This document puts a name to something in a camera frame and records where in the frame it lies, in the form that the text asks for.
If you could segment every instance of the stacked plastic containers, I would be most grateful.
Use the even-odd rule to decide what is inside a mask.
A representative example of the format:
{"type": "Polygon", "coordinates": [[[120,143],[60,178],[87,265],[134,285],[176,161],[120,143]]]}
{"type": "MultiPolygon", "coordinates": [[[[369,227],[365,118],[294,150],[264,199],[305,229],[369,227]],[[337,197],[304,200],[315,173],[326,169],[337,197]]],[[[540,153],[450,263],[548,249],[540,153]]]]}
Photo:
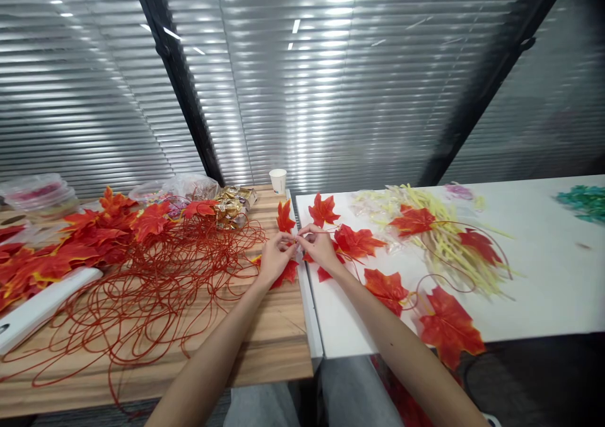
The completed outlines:
{"type": "Polygon", "coordinates": [[[79,200],[61,175],[31,175],[0,183],[0,195],[34,221],[61,219],[78,209],[79,200]]]}

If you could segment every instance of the pants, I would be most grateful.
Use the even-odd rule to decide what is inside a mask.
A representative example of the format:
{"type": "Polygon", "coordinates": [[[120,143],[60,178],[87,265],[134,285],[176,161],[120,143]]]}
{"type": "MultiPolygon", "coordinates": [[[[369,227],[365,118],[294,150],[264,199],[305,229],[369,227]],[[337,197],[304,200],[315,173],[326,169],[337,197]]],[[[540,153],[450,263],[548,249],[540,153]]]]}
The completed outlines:
{"type": "MultiPolygon", "coordinates": [[[[323,398],[330,427],[403,427],[367,356],[323,360],[323,398]]],[[[231,390],[224,427],[299,427],[286,383],[231,390]]]]}

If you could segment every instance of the gold wrapped candy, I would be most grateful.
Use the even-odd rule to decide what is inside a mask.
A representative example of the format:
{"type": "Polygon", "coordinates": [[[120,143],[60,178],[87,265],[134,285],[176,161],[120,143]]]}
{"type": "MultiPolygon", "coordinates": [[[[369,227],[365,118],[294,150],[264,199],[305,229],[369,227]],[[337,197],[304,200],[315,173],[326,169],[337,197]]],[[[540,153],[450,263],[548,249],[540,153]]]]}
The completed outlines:
{"type": "Polygon", "coordinates": [[[220,229],[238,229],[246,222],[246,214],[258,196],[254,189],[225,186],[216,195],[216,222],[220,229]]]}

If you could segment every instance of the white table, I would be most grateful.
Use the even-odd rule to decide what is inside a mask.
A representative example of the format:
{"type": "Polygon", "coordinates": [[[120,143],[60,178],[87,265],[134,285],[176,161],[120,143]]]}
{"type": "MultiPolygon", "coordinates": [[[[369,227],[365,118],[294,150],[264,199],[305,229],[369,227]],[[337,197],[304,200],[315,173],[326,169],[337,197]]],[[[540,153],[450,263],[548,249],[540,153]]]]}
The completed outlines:
{"type": "MultiPolygon", "coordinates": [[[[516,301],[448,290],[474,319],[485,342],[605,331],[605,226],[574,217],[553,198],[575,185],[605,186],[605,176],[467,185],[486,201],[478,221],[515,237],[491,234],[511,267],[526,276],[502,286],[516,301]]],[[[419,189],[439,196],[445,193],[442,186],[419,189]]],[[[334,212],[341,215],[337,224],[377,232],[378,227],[367,217],[356,217],[349,209],[354,194],[333,194],[334,212]]],[[[322,198],[329,195],[322,193],[322,198]]],[[[302,225],[312,222],[308,207],[313,199],[314,195],[296,198],[302,225]]],[[[423,251],[416,246],[392,255],[377,250],[376,256],[364,259],[366,267],[385,275],[399,271],[403,286],[410,290],[428,273],[423,251]]],[[[364,282],[363,267],[358,268],[364,282]]],[[[320,283],[317,269],[315,264],[308,265],[324,356],[375,353],[376,347],[336,281],[320,283]]],[[[430,293],[434,286],[426,279],[422,289],[430,293]]],[[[401,319],[418,332],[413,317],[418,316],[404,312],[401,319]]]]}

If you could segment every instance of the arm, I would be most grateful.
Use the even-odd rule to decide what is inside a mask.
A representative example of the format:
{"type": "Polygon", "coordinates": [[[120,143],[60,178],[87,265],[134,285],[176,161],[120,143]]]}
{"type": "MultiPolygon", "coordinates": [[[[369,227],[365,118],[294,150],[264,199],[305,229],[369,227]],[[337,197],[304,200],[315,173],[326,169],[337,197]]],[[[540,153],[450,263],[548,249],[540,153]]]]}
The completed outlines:
{"type": "Polygon", "coordinates": [[[437,427],[488,425],[429,348],[338,261],[327,232],[310,224],[296,240],[338,282],[382,358],[437,427]]]}
{"type": "Polygon", "coordinates": [[[285,246],[292,240],[290,234],[280,232],[265,243],[258,278],[183,367],[146,427],[204,425],[225,388],[258,306],[296,253],[298,246],[285,246]]]}

